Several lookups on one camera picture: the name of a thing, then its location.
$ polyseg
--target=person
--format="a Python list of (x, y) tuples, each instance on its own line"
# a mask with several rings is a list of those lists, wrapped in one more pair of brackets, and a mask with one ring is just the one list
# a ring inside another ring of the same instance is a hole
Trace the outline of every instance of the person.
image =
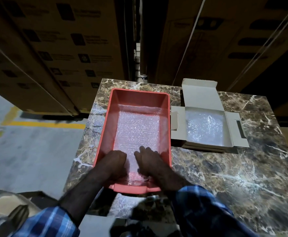
[[(156, 151), (141, 146), (134, 155), (139, 172), (152, 176), (170, 199), (183, 236), (257, 236), (213, 194), (176, 174)], [(79, 236), (78, 227), (103, 184), (127, 174), (126, 157), (122, 151), (110, 151), (61, 197), (56, 207), (28, 218), (14, 236)]]

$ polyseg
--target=bubble wrap lining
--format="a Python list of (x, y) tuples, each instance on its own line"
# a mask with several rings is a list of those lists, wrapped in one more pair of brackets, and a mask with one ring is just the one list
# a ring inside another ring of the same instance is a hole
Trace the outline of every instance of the bubble wrap lining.
[(114, 150), (127, 154), (125, 167), (128, 181), (145, 181), (146, 177), (138, 173), (138, 164), (134, 152), (140, 146), (158, 151), (161, 108), (146, 106), (119, 105), (119, 119), (114, 142)]
[(228, 125), (221, 111), (186, 108), (187, 141), (230, 146)]

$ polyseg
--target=red plastic bin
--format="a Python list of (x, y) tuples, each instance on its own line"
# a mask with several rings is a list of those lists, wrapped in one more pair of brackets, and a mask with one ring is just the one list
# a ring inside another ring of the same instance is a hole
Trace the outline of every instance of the red plastic bin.
[[(141, 145), (151, 145), (171, 167), (169, 94), (113, 88), (94, 165), (109, 151), (119, 149), (128, 155), (127, 171), (134, 171), (137, 163), (133, 152)], [(151, 177), (134, 180), (129, 174), (107, 187), (128, 194), (160, 191)]]

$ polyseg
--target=marble tabletop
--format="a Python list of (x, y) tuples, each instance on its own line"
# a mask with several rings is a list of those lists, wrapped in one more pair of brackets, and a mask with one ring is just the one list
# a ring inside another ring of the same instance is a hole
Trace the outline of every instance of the marble tabletop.
[[(64, 191), (92, 167), (112, 88), (166, 92), (180, 106), (181, 87), (102, 79)], [(258, 233), (288, 235), (288, 146), (264, 96), (218, 92), (225, 111), (239, 112), (249, 148), (214, 153), (172, 147), (172, 166), (228, 205)], [(104, 189), (89, 214), (175, 223), (162, 194), (132, 196)]]

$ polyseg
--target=blue plaid sleeve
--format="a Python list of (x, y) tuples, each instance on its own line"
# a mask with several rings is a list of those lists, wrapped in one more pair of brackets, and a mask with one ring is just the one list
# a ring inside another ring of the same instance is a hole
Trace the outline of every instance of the blue plaid sleeve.
[(49, 207), (28, 218), (14, 237), (78, 237), (79, 229), (60, 207)]
[(183, 236), (258, 236), (199, 185), (177, 191), (171, 206)]

